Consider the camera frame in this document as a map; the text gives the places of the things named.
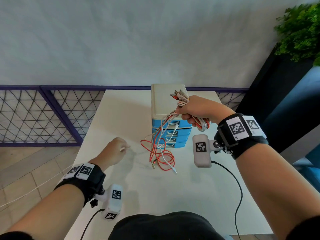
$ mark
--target black shirt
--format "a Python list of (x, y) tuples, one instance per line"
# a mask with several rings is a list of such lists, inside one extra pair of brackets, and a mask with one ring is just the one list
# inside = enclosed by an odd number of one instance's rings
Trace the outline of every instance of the black shirt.
[[(319, 237), (320, 216), (310, 218), (296, 226), (286, 240)], [(32, 240), (22, 232), (8, 232), (0, 240)], [(165, 240), (224, 240), (202, 216), (191, 212), (174, 212), (163, 216), (139, 214), (126, 217), (113, 228), (108, 240), (165, 239)]]

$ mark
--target wire mesh panel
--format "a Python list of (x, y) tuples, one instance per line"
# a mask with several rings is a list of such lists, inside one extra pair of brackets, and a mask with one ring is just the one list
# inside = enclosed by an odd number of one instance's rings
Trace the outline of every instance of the wire mesh panel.
[(104, 91), (51, 90), (51, 92), (79, 135), (84, 138), (101, 102)]
[(242, 101), (245, 93), (243, 92), (217, 92), (222, 104), (227, 105), (232, 110), (236, 110)]
[(0, 143), (75, 143), (38, 90), (0, 90)]

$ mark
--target white lid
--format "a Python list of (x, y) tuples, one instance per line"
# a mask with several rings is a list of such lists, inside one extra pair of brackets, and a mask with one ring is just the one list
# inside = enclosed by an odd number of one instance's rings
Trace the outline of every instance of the white lid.
[[(165, 115), (170, 114), (177, 108), (178, 101), (170, 94), (175, 90), (180, 89), (186, 93), (184, 84), (152, 84), (151, 85), (151, 115), (155, 120), (161, 120)], [(181, 115), (174, 118), (174, 120), (182, 120)]]

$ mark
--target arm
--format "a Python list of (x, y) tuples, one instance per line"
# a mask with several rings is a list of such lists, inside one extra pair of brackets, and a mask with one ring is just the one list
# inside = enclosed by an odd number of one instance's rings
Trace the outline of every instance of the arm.
[[(176, 113), (189, 123), (196, 117), (219, 123), (235, 113), (220, 103), (198, 96)], [(320, 194), (269, 145), (257, 144), (236, 160), (241, 176), (279, 240), (302, 221), (320, 215)]]
[[(123, 139), (117, 137), (89, 162), (105, 171), (122, 160), (128, 147)], [(40, 201), (8, 232), (25, 232), (35, 240), (62, 240), (80, 214), (84, 202), (81, 190), (74, 185), (63, 185)]]

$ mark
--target black cable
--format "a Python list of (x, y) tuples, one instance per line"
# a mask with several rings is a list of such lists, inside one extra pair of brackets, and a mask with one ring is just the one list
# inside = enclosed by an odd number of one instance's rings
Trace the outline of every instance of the black cable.
[(233, 174), (229, 169), (227, 169), (225, 166), (221, 165), (220, 163), (218, 163), (218, 162), (216, 162), (216, 161), (211, 161), (211, 162), (214, 163), (214, 164), (217, 164), (217, 165), (223, 167), (225, 170), (227, 170), (227, 171), (235, 178), (235, 180), (237, 181), (237, 183), (238, 183), (238, 185), (239, 185), (240, 192), (241, 192), (241, 198), (240, 198), (240, 202), (239, 202), (239, 204), (238, 204), (238, 207), (237, 207), (237, 209), (235, 210), (234, 223), (235, 223), (235, 228), (237, 229), (238, 237), (239, 237), (239, 239), (241, 240), (240, 235), (239, 235), (239, 231), (238, 231), (238, 226), (237, 226), (237, 212), (238, 212), (238, 209), (239, 209), (239, 207), (240, 207), (240, 205), (241, 205), (242, 198), (243, 198), (242, 188), (241, 188), (240, 183), (239, 183), (239, 181), (237, 180), (237, 178), (234, 176), (234, 174)]
[(93, 216), (91, 217), (91, 219), (90, 219), (90, 221), (88, 222), (87, 226), (85, 227), (85, 229), (84, 229), (84, 231), (83, 231), (83, 234), (82, 234), (82, 236), (81, 236), (80, 240), (82, 240), (83, 236), (85, 235), (86, 230), (87, 230), (87, 228), (88, 228), (88, 226), (89, 226), (90, 222), (91, 222), (91, 221), (92, 221), (92, 219), (94, 218), (94, 216), (95, 216), (96, 214), (98, 214), (99, 212), (104, 212), (104, 209), (100, 209), (100, 210), (98, 210), (96, 213), (94, 213), (94, 214), (93, 214)]

